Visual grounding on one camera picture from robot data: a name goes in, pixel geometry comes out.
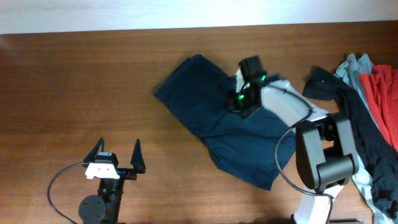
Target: light blue cloth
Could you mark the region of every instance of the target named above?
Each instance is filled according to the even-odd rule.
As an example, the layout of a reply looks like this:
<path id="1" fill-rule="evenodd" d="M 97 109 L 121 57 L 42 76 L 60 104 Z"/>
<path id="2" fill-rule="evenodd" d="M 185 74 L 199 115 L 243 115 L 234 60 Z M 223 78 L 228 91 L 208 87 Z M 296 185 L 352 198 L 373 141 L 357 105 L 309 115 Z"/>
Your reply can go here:
<path id="1" fill-rule="evenodd" d="M 342 78 L 351 88 L 354 88 L 358 95 L 361 97 L 363 103 L 369 110 L 368 102 L 366 101 L 364 90 L 361 82 L 359 81 L 359 75 L 366 72 L 371 74 L 374 64 L 370 61 L 367 54 L 363 54 L 358 61 L 355 58 L 354 53 L 351 53 L 347 60 L 342 63 L 336 71 L 335 76 Z M 373 223 L 374 224 L 396 224 L 398 220 L 391 220 L 385 214 L 383 214 L 373 204 L 371 188 L 373 183 L 372 176 L 367 172 L 360 156 L 358 156 L 359 171 L 353 175 L 353 182 L 365 198 L 369 208 L 373 211 Z"/>

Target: fabric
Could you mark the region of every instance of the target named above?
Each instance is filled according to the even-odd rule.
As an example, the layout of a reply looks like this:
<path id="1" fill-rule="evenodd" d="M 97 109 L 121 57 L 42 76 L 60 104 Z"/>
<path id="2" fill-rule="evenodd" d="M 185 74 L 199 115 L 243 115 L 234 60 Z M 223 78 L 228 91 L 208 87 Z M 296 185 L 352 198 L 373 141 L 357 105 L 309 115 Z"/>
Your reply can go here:
<path id="1" fill-rule="evenodd" d="M 370 61 L 370 58 L 367 54 L 363 54 L 360 59 L 356 60 L 354 53 L 351 53 L 347 56 L 347 60 L 337 68 L 337 71 L 335 73 L 336 77 L 342 79 L 342 81 L 345 82 L 349 87 L 356 90 L 367 109 L 369 109 L 368 102 L 366 101 L 365 92 L 359 80 L 359 75 L 362 73 L 370 74 L 373 66 L 373 63 Z M 364 197 L 367 205 L 369 205 L 369 208 L 373 211 L 373 223 L 394 223 L 393 220 L 388 218 L 385 214 L 383 214 L 378 208 L 374 206 L 371 194 L 373 178 L 365 169 L 365 166 L 360 156 L 358 156 L 358 161 L 358 173 L 353 175 L 352 178 L 355 186 L 358 188 L 359 192 L 361 192 L 361 195 Z"/>
<path id="2" fill-rule="evenodd" d="M 186 59 L 155 96 L 201 139 L 216 166 L 262 189 L 270 190 L 279 174 L 274 148 L 288 128 L 263 107 L 247 119 L 228 111 L 227 96 L 236 81 L 216 65 L 195 55 Z M 295 151 L 295 136 L 288 133 L 279 148 L 284 167 Z"/>
<path id="3" fill-rule="evenodd" d="M 371 75 L 364 73 L 359 79 L 381 134 L 398 150 L 398 70 L 376 65 Z"/>
<path id="4" fill-rule="evenodd" d="M 355 146 L 373 178 L 374 205 L 395 219 L 398 211 L 398 153 L 383 138 L 356 90 L 322 68 L 316 68 L 304 87 L 304 96 L 335 99 L 350 119 Z"/>

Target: wood grain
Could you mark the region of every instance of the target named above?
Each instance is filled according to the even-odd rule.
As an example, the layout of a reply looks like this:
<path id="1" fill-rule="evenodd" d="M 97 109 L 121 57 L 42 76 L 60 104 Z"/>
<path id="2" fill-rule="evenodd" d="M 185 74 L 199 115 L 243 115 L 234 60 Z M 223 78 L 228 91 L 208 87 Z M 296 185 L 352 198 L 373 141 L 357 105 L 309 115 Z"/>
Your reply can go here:
<path id="1" fill-rule="evenodd" d="M 270 73 L 302 91 L 313 65 L 335 69 L 345 55 L 366 52 L 398 66 L 398 22 L 304 24 L 208 29 L 124 30 L 0 36 L 0 219 L 3 223 L 65 223 L 45 191 L 60 169 L 80 162 L 100 137 L 129 165 L 141 139 L 147 174 L 126 182 L 119 221 L 250 223 L 288 218 L 300 194 L 280 177 L 272 191 L 218 170 L 207 148 L 155 97 L 156 86 L 186 57 L 200 53 L 233 74 L 259 54 Z M 337 111 L 334 102 L 313 101 Z M 285 168 L 301 185 L 295 157 Z M 76 168 L 52 190 L 74 220 L 98 180 Z M 332 217 L 371 223 L 372 213 L 350 183 Z"/>

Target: dark blue cloth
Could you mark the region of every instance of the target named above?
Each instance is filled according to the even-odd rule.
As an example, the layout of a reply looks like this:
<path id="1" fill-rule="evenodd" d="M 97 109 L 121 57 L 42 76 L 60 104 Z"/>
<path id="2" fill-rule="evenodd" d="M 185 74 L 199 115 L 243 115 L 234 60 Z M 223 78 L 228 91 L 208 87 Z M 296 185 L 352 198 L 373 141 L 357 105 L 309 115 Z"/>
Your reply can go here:
<path id="1" fill-rule="evenodd" d="M 155 92 L 169 110 L 211 151 L 216 166 L 262 189 L 270 190 L 278 170 L 274 148 L 288 128 L 261 107 L 249 118 L 228 111 L 227 95 L 235 80 L 201 55 L 186 59 Z M 295 151 L 288 133 L 278 151 L 284 167 Z"/>

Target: cable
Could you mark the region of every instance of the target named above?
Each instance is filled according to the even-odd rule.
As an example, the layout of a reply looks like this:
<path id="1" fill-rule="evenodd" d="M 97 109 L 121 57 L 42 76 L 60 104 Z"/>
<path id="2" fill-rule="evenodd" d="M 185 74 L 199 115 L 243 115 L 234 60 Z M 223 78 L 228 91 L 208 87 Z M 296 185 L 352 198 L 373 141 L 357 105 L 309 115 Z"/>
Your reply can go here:
<path id="1" fill-rule="evenodd" d="M 303 193 L 303 194 L 310 195 L 310 196 L 322 196 L 322 197 L 328 197 L 328 198 L 329 198 L 330 209 L 329 209 L 329 212 L 328 212 L 328 216 L 327 216 L 327 218 L 326 218 L 326 224 L 328 224 L 328 223 L 329 223 L 329 219 L 330 219 L 330 215 L 331 215 L 331 211 L 333 210 L 333 200 L 334 200 L 335 198 L 334 198 L 332 195 L 330 195 L 330 194 L 325 194 L 325 193 L 323 193 L 323 194 L 317 194 L 317 193 L 313 193 L 313 192 L 309 192 L 309 191 L 306 191 L 306 190 L 304 190 L 304 189 L 301 189 L 300 187 L 297 187 L 295 184 L 293 184 L 293 183 L 289 180 L 289 178 L 287 178 L 287 176 L 286 176 L 285 173 L 283 172 L 282 168 L 280 168 L 280 165 L 279 165 L 279 163 L 278 163 L 278 148 L 279 148 L 279 144 L 282 142 L 283 138 L 285 138 L 285 136 L 286 136 L 287 133 L 289 133 L 289 132 L 290 132 L 292 129 L 294 129 L 298 124 L 300 124 L 301 122 L 305 121 L 306 119 L 308 119 L 308 118 L 311 116 L 311 114 L 313 113 L 313 108 L 312 108 L 312 106 L 311 106 L 308 102 L 306 102 L 306 101 L 305 101 L 304 99 L 302 99 L 301 97 L 297 96 L 295 93 L 292 93 L 291 91 L 288 91 L 288 90 L 286 90 L 286 89 L 284 89 L 284 88 L 279 88 L 279 87 L 277 87 L 277 86 L 272 86 L 272 85 L 268 85 L 268 87 L 275 88 L 275 89 L 277 89 L 277 90 L 283 91 L 284 93 L 288 93 L 289 95 L 292 95 L 292 96 L 294 96 L 295 98 L 299 99 L 301 102 L 303 102 L 303 103 L 308 107 L 308 113 L 307 113 L 307 115 L 305 115 L 302 119 L 300 119 L 299 121 L 297 121 L 295 124 L 291 125 L 291 126 L 286 130 L 286 132 L 279 138 L 277 144 L 275 145 L 275 151 L 274 151 L 275 163 L 276 163 L 276 166 L 278 167 L 278 171 L 279 171 L 280 175 L 281 175 L 281 176 L 285 179 L 285 181 L 286 181 L 291 187 L 293 187 L 295 190 L 297 190 L 297 191 L 299 191 L 299 192 L 301 192 L 301 193 Z"/>
<path id="2" fill-rule="evenodd" d="M 47 188 L 47 200 L 49 201 L 49 204 L 50 204 L 51 208 L 54 209 L 54 211 L 55 211 L 58 215 L 60 215 L 62 218 L 68 220 L 70 223 L 73 223 L 73 224 L 77 224 L 77 222 L 73 221 L 72 219 L 68 218 L 66 215 L 64 215 L 63 213 L 61 213 L 61 212 L 55 207 L 55 205 L 52 203 L 51 198 L 50 198 L 50 190 L 51 190 L 51 186 L 52 186 L 52 184 L 54 183 L 55 179 L 57 179 L 59 176 L 61 176 L 64 172 L 66 172 L 66 171 L 68 171 L 68 170 L 70 170 L 70 169 L 72 169 L 72 168 L 81 166 L 81 165 L 88 165 L 88 162 L 79 162 L 79 163 L 70 165 L 70 166 L 68 166 L 68 167 L 66 167 L 66 168 L 64 168 L 64 169 L 62 169 L 60 172 L 58 172 L 57 174 L 55 174 L 55 176 L 52 178 L 52 180 L 51 180 L 50 183 L 49 183 L 49 187 Z"/>

